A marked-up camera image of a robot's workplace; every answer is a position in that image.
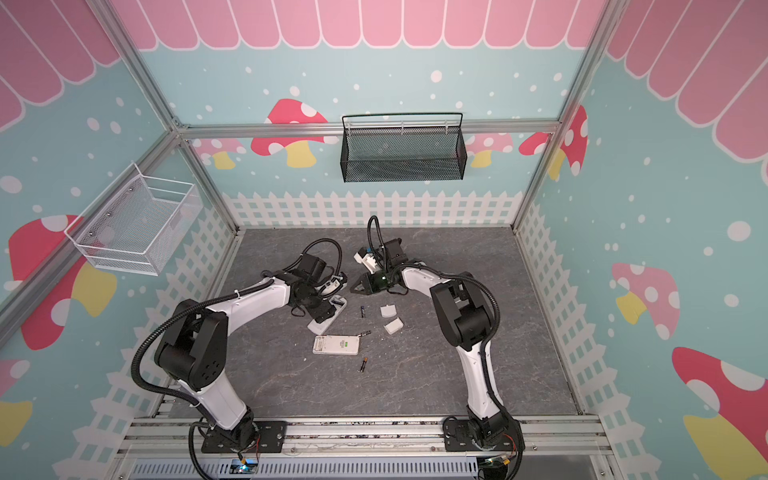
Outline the white remote control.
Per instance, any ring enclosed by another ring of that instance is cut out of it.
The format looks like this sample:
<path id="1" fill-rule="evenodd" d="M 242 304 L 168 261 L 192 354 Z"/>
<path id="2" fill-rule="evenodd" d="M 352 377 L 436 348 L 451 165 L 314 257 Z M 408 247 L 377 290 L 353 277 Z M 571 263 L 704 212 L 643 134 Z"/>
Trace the white remote control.
<path id="1" fill-rule="evenodd" d="M 324 335 L 333 322 L 339 317 L 339 315 L 345 310 L 348 302 L 345 298 L 334 295 L 328 302 L 328 309 L 318 319 L 313 319 L 307 328 L 315 335 Z"/>
<path id="2" fill-rule="evenodd" d="M 354 356 L 359 353 L 360 340 L 359 336 L 319 335 L 315 337 L 312 353 Z"/>

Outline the white battery cover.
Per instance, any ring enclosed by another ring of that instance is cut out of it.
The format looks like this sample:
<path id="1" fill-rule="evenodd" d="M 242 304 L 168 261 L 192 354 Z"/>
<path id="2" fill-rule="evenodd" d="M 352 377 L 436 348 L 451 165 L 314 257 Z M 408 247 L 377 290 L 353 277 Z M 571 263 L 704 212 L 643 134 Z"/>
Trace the white battery cover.
<path id="1" fill-rule="evenodd" d="M 404 328 L 404 323 L 400 318 L 395 318 L 384 326 L 389 335 L 393 335 Z"/>
<path id="2" fill-rule="evenodd" d="M 380 308 L 380 313 L 383 318 L 394 318 L 397 315 L 396 307 L 394 305 L 384 305 Z"/>

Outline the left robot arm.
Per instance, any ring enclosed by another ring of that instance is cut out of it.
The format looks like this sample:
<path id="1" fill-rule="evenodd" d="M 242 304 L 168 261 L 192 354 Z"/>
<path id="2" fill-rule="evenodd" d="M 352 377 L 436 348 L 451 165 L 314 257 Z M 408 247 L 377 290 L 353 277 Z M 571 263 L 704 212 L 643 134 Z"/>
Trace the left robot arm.
<path id="1" fill-rule="evenodd" d="M 253 412 L 225 372 L 229 337 L 273 310 L 307 314 L 319 335 L 346 306 L 341 245 L 311 242 L 282 270 L 266 272 L 253 286 L 202 302 L 179 303 L 171 318 L 137 348 L 130 366 L 134 383 L 148 392 L 180 398 L 197 409 L 217 444 L 233 451 L 256 445 Z"/>

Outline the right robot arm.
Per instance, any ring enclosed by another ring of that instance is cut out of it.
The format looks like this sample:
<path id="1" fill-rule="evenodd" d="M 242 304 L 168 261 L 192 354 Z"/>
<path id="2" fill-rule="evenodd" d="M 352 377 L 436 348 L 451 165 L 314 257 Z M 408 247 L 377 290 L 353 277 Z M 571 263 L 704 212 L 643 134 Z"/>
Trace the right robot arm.
<path id="1" fill-rule="evenodd" d="M 410 260 L 399 239 L 384 241 L 373 215 L 366 225 L 368 245 L 355 254 L 366 272 L 351 287 L 372 295 L 401 287 L 429 297 L 440 330 L 460 357 L 468 393 L 468 427 L 481 449 L 508 440 L 512 451 L 525 450 L 520 423 L 504 406 L 493 375 L 490 345 L 500 326 L 500 307 L 488 287 L 470 273 L 445 273 Z"/>

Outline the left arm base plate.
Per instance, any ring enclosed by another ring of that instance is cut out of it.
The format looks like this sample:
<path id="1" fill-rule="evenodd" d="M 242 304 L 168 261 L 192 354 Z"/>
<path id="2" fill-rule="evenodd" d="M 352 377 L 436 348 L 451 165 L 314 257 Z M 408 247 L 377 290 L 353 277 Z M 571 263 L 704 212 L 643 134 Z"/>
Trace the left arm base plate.
<path id="1" fill-rule="evenodd" d="M 202 452 L 281 453 L 288 424 L 285 421 L 246 421 L 234 430 L 214 427 L 205 434 Z"/>

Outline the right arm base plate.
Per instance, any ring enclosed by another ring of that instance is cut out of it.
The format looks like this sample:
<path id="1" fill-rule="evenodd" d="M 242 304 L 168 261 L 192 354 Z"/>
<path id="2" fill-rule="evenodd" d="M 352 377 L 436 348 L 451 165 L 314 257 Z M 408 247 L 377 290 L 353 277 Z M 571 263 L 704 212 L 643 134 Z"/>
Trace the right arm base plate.
<path id="1" fill-rule="evenodd" d="M 442 422 L 444 445 L 448 452 L 496 451 L 524 452 L 522 425 L 517 419 L 448 416 Z"/>

